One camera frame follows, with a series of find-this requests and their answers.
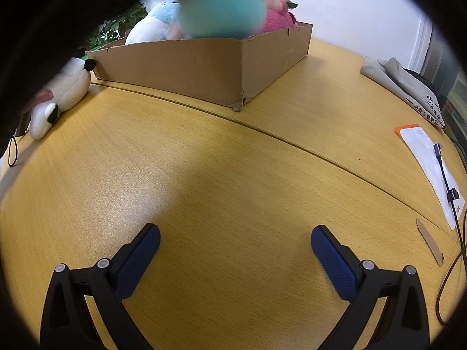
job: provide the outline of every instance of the silver rivet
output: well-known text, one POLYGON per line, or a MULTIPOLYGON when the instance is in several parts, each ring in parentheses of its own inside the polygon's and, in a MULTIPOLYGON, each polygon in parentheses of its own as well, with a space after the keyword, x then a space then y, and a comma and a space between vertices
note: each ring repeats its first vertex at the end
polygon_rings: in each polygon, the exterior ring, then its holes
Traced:
POLYGON ((62 272, 65 270, 65 265, 63 263, 60 263, 55 267, 55 272, 62 272))
POLYGON ((99 268, 106 268, 110 264, 110 261, 107 258, 101 259, 97 262, 97 267, 99 268))
POLYGON ((365 270, 373 270, 374 269, 374 263, 370 260, 364 260, 362 263, 362 266, 365 270))
POLYGON ((410 275, 415 275, 417 273, 417 270, 415 269, 414 266, 407 266, 405 270, 410 274, 410 275))

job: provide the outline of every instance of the blurry teal object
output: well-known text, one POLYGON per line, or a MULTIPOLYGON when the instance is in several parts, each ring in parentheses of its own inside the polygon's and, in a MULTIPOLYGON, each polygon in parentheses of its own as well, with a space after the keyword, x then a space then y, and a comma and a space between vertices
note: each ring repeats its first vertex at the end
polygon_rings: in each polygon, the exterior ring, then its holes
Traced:
POLYGON ((247 38, 266 19, 263 0, 178 0, 181 32, 192 38, 247 38))

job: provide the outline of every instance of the wooden table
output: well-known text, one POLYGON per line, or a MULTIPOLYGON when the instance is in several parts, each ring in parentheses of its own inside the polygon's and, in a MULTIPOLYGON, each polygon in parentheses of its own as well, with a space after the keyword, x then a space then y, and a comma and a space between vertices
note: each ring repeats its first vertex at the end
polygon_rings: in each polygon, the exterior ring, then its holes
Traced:
MULTIPOLYGON (((2 169, 0 249, 31 330, 38 336, 56 264, 91 266, 153 222, 161 247, 124 304, 155 348, 315 349, 346 308, 310 248, 312 228, 325 224, 362 259, 417 268, 434 336, 436 294, 458 244, 394 128, 418 122, 433 140, 442 134, 352 76, 357 60, 314 41, 310 57, 241 113, 147 88, 92 85, 43 141, 25 136, 18 166, 2 169), (417 217, 443 251, 443 267, 417 217)), ((461 160, 443 141, 466 196, 461 160)), ((459 264, 441 301, 444 317, 464 285, 459 264)))

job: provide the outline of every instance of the cardboard box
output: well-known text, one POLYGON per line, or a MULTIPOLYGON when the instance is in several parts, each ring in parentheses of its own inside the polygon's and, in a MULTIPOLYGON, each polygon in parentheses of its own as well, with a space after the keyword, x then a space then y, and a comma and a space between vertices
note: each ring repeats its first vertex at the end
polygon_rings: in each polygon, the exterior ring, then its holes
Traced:
POLYGON ((239 111, 308 54, 312 25, 252 38, 198 38, 124 45, 100 50, 98 79, 135 84, 214 102, 239 111))

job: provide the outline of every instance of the plush toy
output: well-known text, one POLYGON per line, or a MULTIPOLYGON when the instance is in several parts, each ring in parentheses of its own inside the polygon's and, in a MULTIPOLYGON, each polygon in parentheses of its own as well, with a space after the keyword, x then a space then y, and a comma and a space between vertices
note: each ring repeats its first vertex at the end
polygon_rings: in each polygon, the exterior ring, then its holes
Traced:
POLYGON ((54 94, 52 100, 41 102, 31 112, 29 132, 32 138, 41 139, 58 120, 60 114, 69 111, 84 97, 90 85, 90 72, 96 61, 71 58, 44 89, 54 94))
POLYGON ((179 0, 180 30, 192 38, 247 38, 266 18, 264 0, 179 0))
POLYGON ((179 5, 177 0, 167 0, 153 7, 130 31, 125 44, 169 39, 170 26, 176 22, 179 5))
POLYGON ((287 0, 280 0, 280 2, 281 11, 267 10, 266 23, 261 30, 261 34, 290 27, 298 27, 295 16, 289 11, 287 0))

